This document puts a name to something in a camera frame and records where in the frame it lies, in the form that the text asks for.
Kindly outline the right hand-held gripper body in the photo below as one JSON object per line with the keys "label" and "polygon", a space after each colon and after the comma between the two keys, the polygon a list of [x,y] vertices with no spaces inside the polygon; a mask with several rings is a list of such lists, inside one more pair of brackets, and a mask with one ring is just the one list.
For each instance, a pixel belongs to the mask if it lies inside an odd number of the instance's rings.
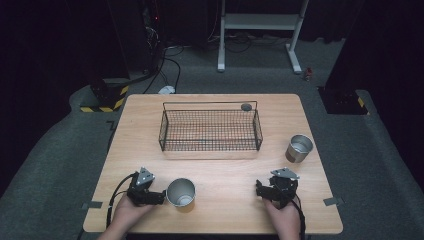
{"label": "right hand-held gripper body", "polygon": [[270,185],[277,191],[279,208],[285,207],[296,196],[299,176],[287,167],[271,171]]}

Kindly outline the dark equipment rack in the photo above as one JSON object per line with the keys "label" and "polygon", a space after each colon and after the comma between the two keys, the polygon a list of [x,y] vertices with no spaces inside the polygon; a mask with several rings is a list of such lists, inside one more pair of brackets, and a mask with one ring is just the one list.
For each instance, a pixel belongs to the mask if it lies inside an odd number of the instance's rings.
{"label": "dark equipment rack", "polygon": [[145,48],[144,57],[147,60],[147,72],[153,74],[158,69],[159,60],[164,49],[164,24],[162,20],[161,0],[137,0],[142,20]]}

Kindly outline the black wire basket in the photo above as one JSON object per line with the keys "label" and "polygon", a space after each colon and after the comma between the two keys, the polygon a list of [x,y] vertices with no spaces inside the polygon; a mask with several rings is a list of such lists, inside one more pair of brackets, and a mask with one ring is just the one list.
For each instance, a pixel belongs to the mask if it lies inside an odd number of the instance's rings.
{"label": "black wire basket", "polygon": [[[251,111],[243,111],[248,103]],[[162,151],[259,151],[263,142],[257,101],[164,102]]]}

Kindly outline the steel cup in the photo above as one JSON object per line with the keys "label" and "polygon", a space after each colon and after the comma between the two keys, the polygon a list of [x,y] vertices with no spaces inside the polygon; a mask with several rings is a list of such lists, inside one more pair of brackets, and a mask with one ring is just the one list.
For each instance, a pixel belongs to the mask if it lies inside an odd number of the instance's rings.
{"label": "steel cup", "polygon": [[166,189],[166,197],[170,204],[175,207],[188,206],[196,196],[194,183],[186,178],[178,178],[172,181]]}
{"label": "steel cup", "polygon": [[305,135],[294,135],[286,149],[286,159],[291,163],[302,162],[313,150],[314,144],[312,140]]}

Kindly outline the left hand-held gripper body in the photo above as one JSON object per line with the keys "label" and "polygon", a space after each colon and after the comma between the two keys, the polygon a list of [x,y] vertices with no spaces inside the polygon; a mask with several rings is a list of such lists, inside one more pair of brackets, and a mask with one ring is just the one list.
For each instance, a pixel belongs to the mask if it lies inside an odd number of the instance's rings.
{"label": "left hand-held gripper body", "polygon": [[127,196],[135,205],[155,205],[155,197],[149,191],[154,179],[155,176],[145,167],[133,174]]}

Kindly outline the person's left hand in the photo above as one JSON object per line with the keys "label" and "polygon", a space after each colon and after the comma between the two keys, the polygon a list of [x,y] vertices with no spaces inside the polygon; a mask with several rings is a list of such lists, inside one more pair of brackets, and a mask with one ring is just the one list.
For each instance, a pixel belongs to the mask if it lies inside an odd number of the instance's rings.
{"label": "person's left hand", "polygon": [[154,205],[137,206],[124,194],[115,208],[110,226],[121,232],[127,232],[153,208]]}

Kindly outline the person's right hand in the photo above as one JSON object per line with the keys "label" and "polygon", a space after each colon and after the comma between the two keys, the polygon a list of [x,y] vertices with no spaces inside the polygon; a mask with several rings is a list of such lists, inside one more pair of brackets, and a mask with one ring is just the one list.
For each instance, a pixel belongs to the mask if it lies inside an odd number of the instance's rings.
{"label": "person's right hand", "polygon": [[300,233],[300,217],[293,203],[288,203],[284,208],[277,209],[270,200],[263,198],[262,201],[277,234],[279,232]]}

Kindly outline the black base with yellow stripes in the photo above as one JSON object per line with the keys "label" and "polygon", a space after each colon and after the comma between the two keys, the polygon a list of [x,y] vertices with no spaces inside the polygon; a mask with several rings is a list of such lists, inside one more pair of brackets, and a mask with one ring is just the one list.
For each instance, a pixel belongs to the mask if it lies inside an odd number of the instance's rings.
{"label": "black base with yellow stripes", "polygon": [[109,85],[100,80],[90,85],[88,96],[80,104],[85,113],[115,112],[123,105],[129,86],[124,84]]}
{"label": "black base with yellow stripes", "polygon": [[368,115],[363,99],[355,91],[318,88],[319,95],[328,114]]}

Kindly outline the white metal stand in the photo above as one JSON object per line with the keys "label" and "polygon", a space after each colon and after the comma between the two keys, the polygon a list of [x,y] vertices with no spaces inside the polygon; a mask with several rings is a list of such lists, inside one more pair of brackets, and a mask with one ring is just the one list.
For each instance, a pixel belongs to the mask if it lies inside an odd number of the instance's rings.
{"label": "white metal stand", "polygon": [[305,19],[308,4],[309,0],[302,0],[300,11],[297,14],[245,14],[227,13],[226,0],[221,0],[217,71],[224,72],[226,67],[226,30],[275,30],[293,32],[290,42],[285,47],[293,72],[300,74],[302,68],[295,53],[295,47]]}

